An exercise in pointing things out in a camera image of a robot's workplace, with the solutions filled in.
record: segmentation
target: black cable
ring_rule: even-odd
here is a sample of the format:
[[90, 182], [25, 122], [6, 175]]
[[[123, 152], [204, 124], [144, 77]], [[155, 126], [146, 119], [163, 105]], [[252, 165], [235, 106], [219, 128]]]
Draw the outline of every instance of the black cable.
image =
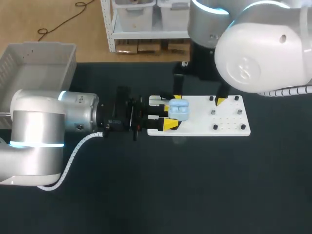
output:
[[41, 41], [42, 38], [44, 38], [47, 34], [52, 33], [53, 31], [57, 30], [59, 27], [61, 27], [63, 24], [67, 23], [68, 21], [72, 20], [73, 18], [77, 17], [78, 15], [80, 15], [82, 12], [84, 12], [87, 9], [87, 5], [89, 5], [90, 3], [94, 2], [95, 0], [91, 0], [88, 3], [79, 1], [75, 3], [76, 7], [83, 7], [83, 10], [80, 11], [78, 14], [74, 15], [73, 17], [69, 18], [68, 20], [64, 21], [63, 23], [61, 23], [59, 26], [57, 26], [56, 28], [52, 29], [51, 31], [48, 31], [46, 28], [41, 28], [39, 29], [37, 32], [42, 35], [41, 38], [39, 38], [38, 41]]

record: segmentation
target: blue block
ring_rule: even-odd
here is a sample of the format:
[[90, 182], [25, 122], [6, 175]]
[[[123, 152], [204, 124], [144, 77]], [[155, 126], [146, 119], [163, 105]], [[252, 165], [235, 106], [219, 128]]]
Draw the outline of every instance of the blue block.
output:
[[190, 116], [189, 102], [185, 99], [172, 99], [169, 101], [168, 117], [179, 121], [187, 121]]

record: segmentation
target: white plate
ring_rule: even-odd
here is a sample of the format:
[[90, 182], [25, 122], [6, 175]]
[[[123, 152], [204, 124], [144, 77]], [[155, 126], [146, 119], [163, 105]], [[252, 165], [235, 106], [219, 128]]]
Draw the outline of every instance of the white plate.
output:
[[[250, 127], [242, 96], [229, 96], [221, 105], [216, 107], [215, 101], [210, 101], [210, 96], [183, 96], [189, 101], [190, 118], [182, 122], [177, 130], [158, 131], [148, 129], [150, 136], [167, 137], [243, 137], [250, 135]], [[168, 104], [160, 96], [150, 96], [149, 104], [157, 106]], [[158, 116], [149, 116], [149, 119], [158, 119]]]

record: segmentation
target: white plastic basket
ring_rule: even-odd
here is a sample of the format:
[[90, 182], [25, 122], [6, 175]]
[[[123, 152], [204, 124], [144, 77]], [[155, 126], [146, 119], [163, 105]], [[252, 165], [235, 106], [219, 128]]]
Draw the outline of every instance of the white plastic basket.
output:
[[153, 6], [156, 0], [113, 0], [113, 5], [117, 8], [121, 28], [125, 32], [151, 31]]
[[190, 0], [157, 0], [161, 9], [164, 31], [186, 31], [189, 21]]
[[0, 129], [11, 129], [12, 97], [19, 89], [68, 90], [76, 69], [76, 45], [12, 43], [0, 57]]

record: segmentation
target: gray bin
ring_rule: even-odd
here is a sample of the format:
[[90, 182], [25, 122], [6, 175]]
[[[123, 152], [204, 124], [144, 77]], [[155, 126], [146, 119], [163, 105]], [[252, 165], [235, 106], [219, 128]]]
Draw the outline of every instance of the gray bin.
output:
[[76, 45], [12, 43], [0, 58], [0, 129], [11, 129], [11, 100], [19, 89], [68, 90], [76, 69]]

